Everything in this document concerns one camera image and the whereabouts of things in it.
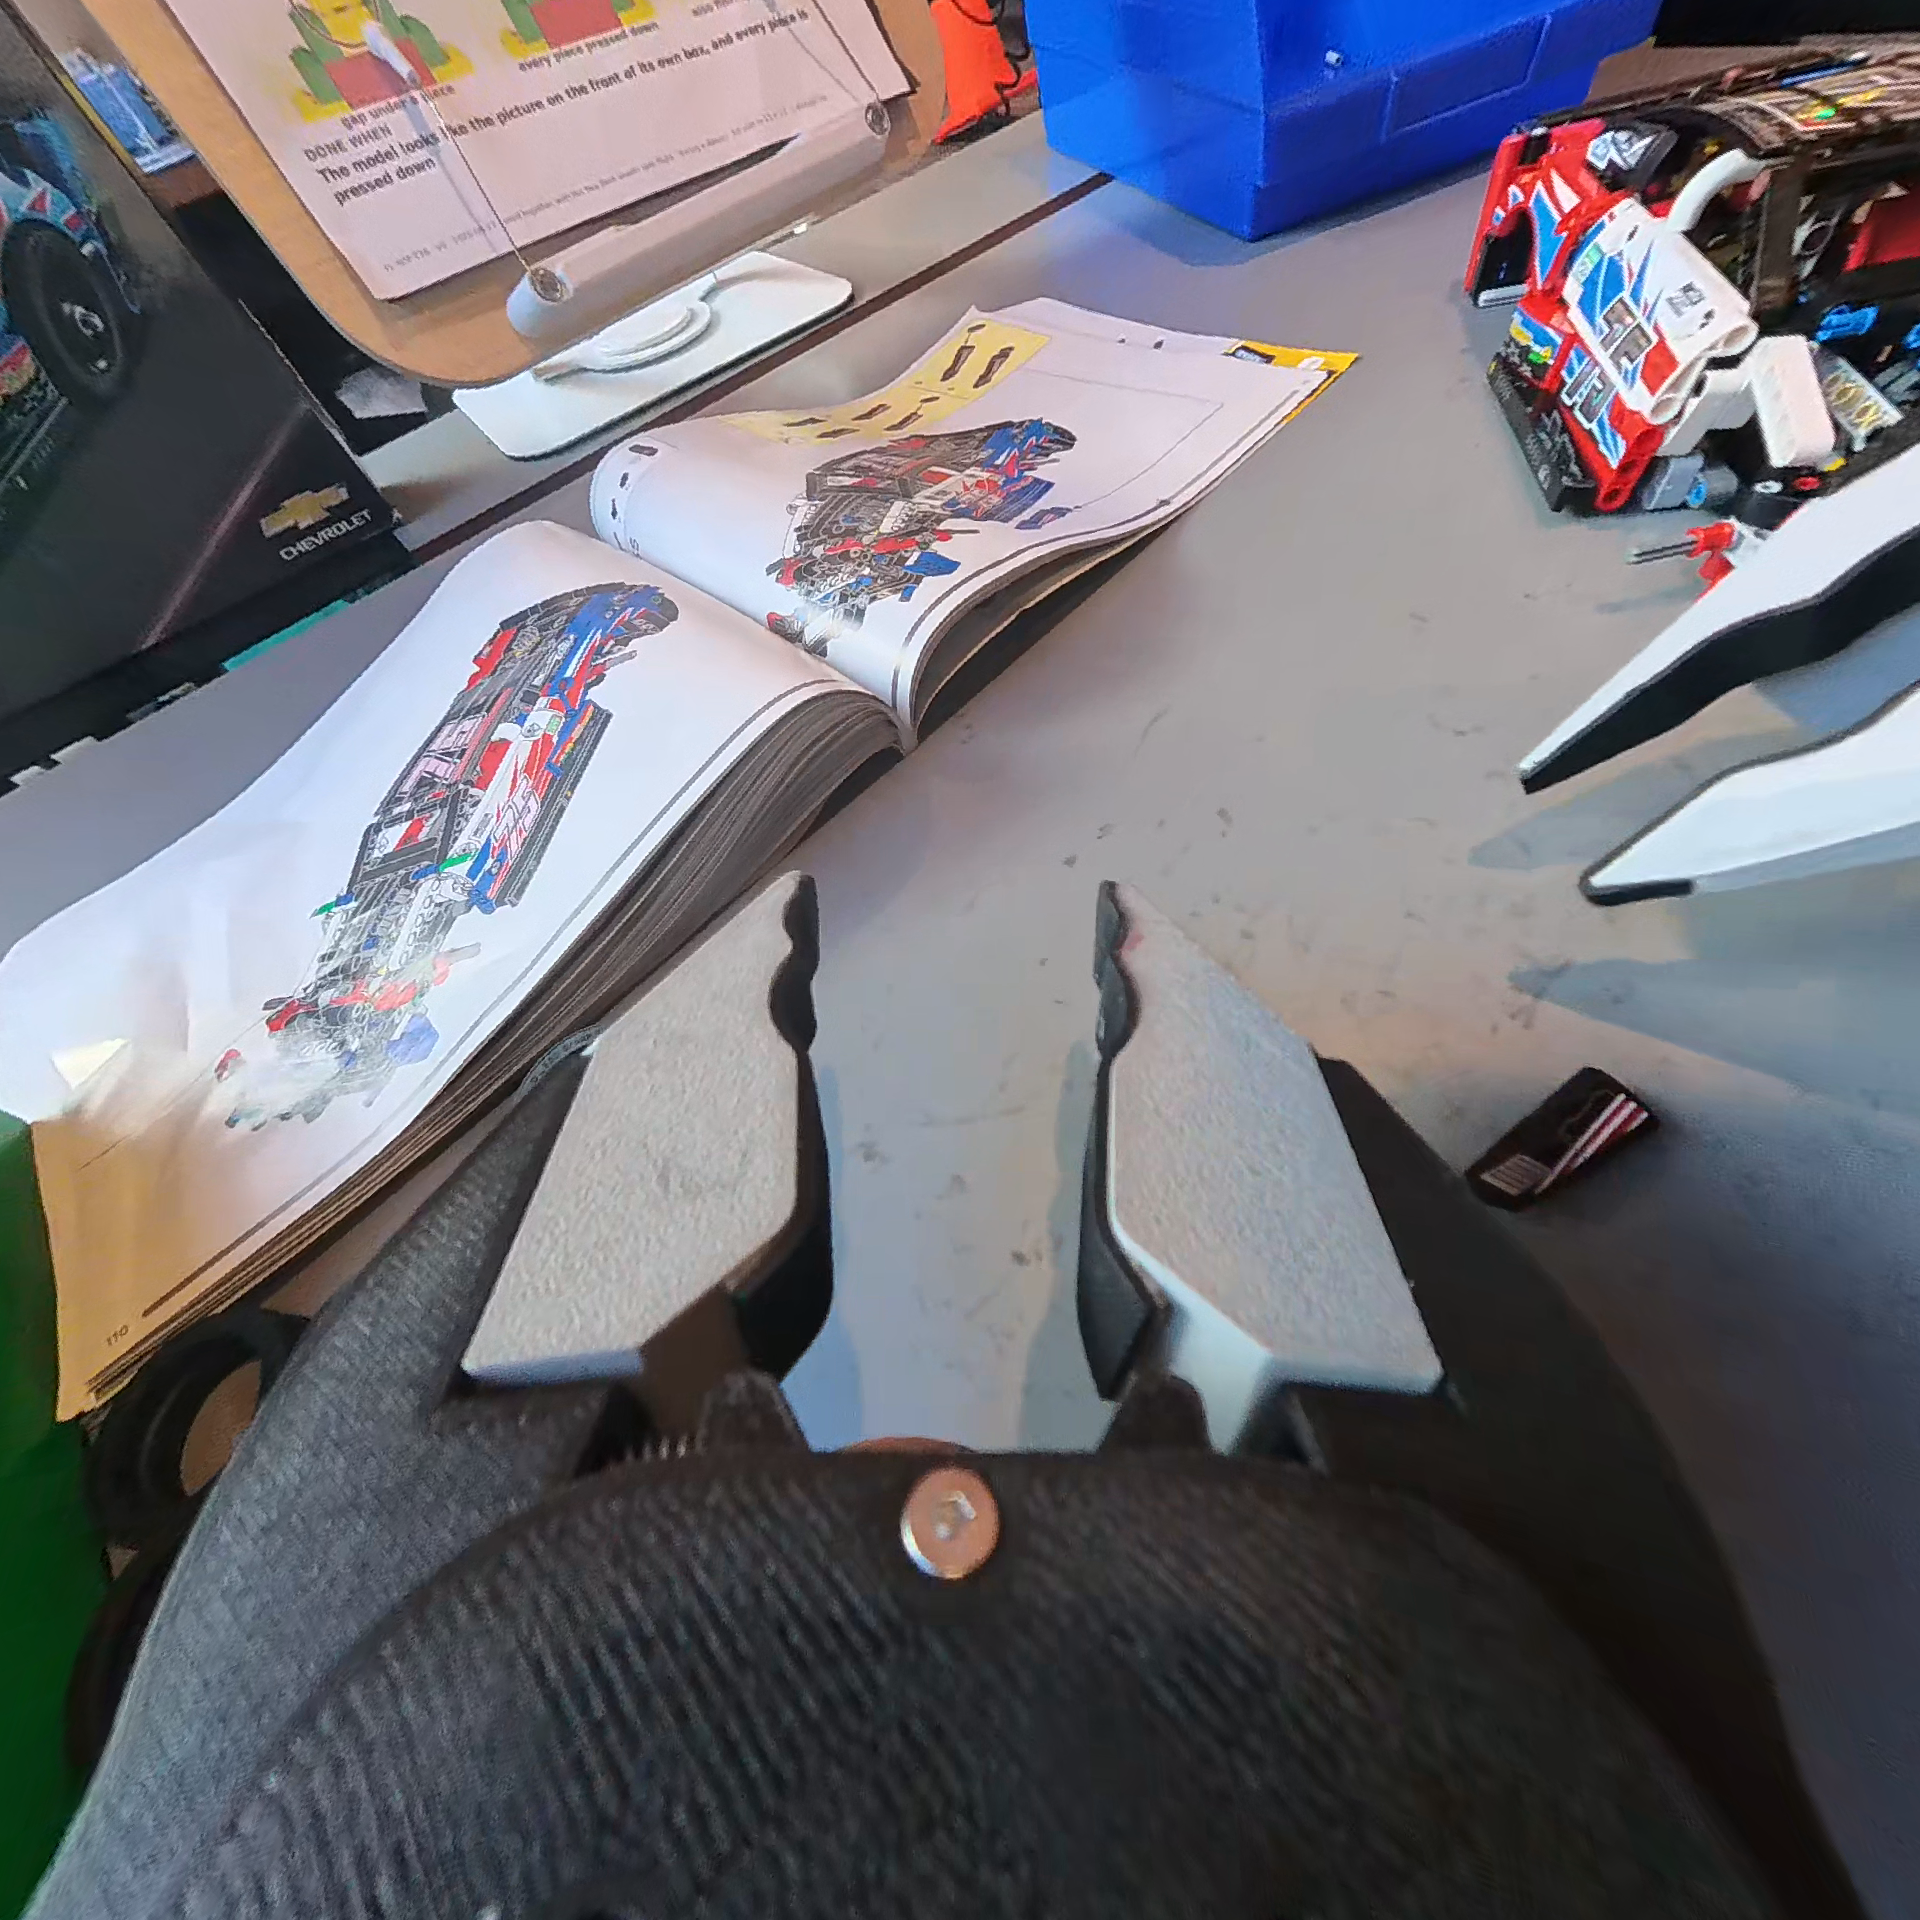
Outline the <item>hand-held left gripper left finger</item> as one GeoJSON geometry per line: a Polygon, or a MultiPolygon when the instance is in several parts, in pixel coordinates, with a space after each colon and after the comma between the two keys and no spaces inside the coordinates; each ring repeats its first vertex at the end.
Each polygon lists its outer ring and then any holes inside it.
{"type": "Polygon", "coordinates": [[[651,1425],[690,1425],[723,1377],[793,1372],[832,1307],[819,963],[813,878],[781,874],[598,1032],[472,1380],[618,1380],[651,1425]]]}

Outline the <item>white stand base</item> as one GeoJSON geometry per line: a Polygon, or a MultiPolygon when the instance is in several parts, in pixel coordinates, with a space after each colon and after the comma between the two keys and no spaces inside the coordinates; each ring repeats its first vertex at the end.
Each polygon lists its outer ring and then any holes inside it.
{"type": "Polygon", "coordinates": [[[453,408],[506,457],[542,460],[653,414],[852,297],[849,276],[750,251],[509,380],[456,391],[453,408]]]}

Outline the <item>toy car set box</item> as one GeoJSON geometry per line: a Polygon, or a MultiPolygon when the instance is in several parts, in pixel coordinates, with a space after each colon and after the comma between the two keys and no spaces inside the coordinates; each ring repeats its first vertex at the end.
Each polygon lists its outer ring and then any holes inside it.
{"type": "Polygon", "coordinates": [[[133,688],[401,553],[394,510],[13,6],[3,31],[3,716],[133,688]]]}

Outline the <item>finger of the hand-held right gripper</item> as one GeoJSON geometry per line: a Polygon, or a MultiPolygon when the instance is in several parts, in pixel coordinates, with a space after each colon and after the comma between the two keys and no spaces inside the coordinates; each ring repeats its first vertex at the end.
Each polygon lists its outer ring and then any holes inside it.
{"type": "Polygon", "coordinates": [[[1918,704],[1764,756],[1696,794],[1586,870],[1593,906],[1731,894],[1918,857],[1918,704]]]}
{"type": "Polygon", "coordinates": [[[1724,696],[1835,658],[1918,601],[1918,450],[1802,508],[1518,763],[1526,794],[1681,729],[1724,696]]]}

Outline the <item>partly built toy car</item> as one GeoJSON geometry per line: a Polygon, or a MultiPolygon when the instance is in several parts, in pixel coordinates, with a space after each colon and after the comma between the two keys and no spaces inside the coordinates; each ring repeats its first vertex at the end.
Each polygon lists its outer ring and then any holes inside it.
{"type": "Polygon", "coordinates": [[[1706,585],[1915,450],[1915,38],[1813,42],[1531,119],[1466,296],[1555,513],[1691,513],[1706,585]]]}

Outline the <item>black rubber tyre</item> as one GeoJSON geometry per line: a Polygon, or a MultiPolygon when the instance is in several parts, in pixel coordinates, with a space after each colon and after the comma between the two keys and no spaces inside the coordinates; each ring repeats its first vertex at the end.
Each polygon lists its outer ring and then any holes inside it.
{"type": "Polygon", "coordinates": [[[184,1520],[131,1550],[86,1622],[65,1689],[65,1759],[77,1782],[86,1782],[100,1762],[137,1650],[188,1530],[190,1520],[184,1520]]]}
{"type": "Polygon", "coordinates": [[[262,1305],[235,1305],[169,1336],[113,1398],[82,1462],[86,1516],[110,1552],[133,1558],[158,1547],[197,1518],[213,1467],[188,1481],[188,1451],[208,1403],[230,1380],[249,1384],[242,1431],[269,1393],[310,1326],[306,1315],[262,1305]]]}

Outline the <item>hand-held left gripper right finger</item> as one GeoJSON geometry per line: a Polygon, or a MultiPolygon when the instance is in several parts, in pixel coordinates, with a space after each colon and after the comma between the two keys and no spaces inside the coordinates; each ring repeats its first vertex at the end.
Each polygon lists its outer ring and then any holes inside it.
{"type": "Polygon", "coordinates": [[[1133,884],[1096,898],[1096,1087],[1076,1326],[1096,1393],[1195,1398],[1254,1451],[1296,1387],[1445,1380],[1315,1050],[1133,884]]]}

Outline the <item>orange cloth item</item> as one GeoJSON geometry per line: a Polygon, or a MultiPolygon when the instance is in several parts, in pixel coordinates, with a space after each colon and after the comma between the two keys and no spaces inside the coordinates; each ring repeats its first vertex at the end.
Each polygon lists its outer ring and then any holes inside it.
{"type": "Polygon", "coordinates": [[[1036,104],[1041,75],[1026,38],[1024,3],[930,3],[944,56],[944,122],[932,143],[947,147],[1006,123],[1036,104]]]}

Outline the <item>black long panel piece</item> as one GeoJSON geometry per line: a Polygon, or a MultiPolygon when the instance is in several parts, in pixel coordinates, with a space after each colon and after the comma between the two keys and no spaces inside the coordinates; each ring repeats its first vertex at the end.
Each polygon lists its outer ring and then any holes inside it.
{"type": "Polygon", "coordinates": [[[1464,1180],[1485,1207],[1524,1211],[1660,1130],[1637,1090],[1586,1066],[1485,1148],[1464,1180]]]}

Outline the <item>wooden display board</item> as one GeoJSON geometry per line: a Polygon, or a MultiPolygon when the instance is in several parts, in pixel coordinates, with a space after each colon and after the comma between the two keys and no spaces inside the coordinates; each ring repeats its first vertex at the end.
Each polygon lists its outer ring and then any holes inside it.
{"type": "Polygon", "coordinates": [[[636,254],[629,265],[616,268],[611,296],[589,296],[582,319],[563,321],[552,339],[530,342],[509,312],[524,276],[514,257],[485,262],[397,300],[371,296],[168,6],[93,3],[81,6],[81,11],[150,87],[216,186],[323,319],[377,364],[444,390],[514,377],[686,280],[780,246],[804,224],[852,207],[930,154],[932,131],[947,110],[944,54],[928,7],[859,6],[858,11],[907,75],[905,97],[880,107],[882,145],[870,158],[854,158],[842,177],[804,179],[790,143],[538,246],[532,262],[547,268],[557,268],[561,254],[593,250],[606,233],[626,239],[636,254]]]}

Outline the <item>green plastic bin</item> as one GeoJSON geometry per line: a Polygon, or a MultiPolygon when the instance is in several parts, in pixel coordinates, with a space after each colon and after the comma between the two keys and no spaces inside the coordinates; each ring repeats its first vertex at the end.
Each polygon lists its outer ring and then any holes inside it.
{"type": "Polygon", "coordinates": [[[106,1596],[81,1489],[81,1430],[58,1420],[58,1284],[33,1135],[3,1119],[3,1915],[50,1863],[81,1777],[65,1700],[106,1596]]]}

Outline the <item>instruction booklet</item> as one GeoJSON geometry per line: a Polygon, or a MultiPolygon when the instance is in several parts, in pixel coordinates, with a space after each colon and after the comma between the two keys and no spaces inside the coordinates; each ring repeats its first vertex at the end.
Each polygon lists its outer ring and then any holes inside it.
{"type": "Polygon", "coordinates": [[[1049,343],[932,427],[626,436],[587,532],[481,543],[233,801],[11,944],[61,1425],[633,994],[1014,617],[1358,364],[973,314],[1049,343]]]}

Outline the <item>yellow sticker sheet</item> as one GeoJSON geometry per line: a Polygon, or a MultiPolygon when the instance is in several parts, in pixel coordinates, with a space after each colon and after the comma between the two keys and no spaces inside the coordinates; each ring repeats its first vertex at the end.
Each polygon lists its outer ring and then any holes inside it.
{"type": "Polygon", "coordinates": [[[912,369],[876,394],[809,414],[765,410],[718,416],[716,423],[781,446],[888,442],[932,427],[977,401],[985,401],[1048,346],[1049,336],[1042,330],[1010,323],[998,314],[973,314],[956,323],[912,369]]]}

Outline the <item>printed task sheet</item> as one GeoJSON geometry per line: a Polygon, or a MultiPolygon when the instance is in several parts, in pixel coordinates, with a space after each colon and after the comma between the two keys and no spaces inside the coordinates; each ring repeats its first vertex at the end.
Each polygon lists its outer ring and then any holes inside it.
{"type": "Polygon", "coordinates": [[[870,6],[169,9],[377,300],[912,89],[870,6]]]}

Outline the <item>blue plastic bin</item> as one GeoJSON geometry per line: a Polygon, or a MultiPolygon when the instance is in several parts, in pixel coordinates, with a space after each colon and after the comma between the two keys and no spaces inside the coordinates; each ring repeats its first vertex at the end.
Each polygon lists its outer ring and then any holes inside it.
{"type": "Polygon", "coordinates": [[[1048,145],[1242,241],[1496,154],[1657,3],[1029,3],[1048,145]]]}

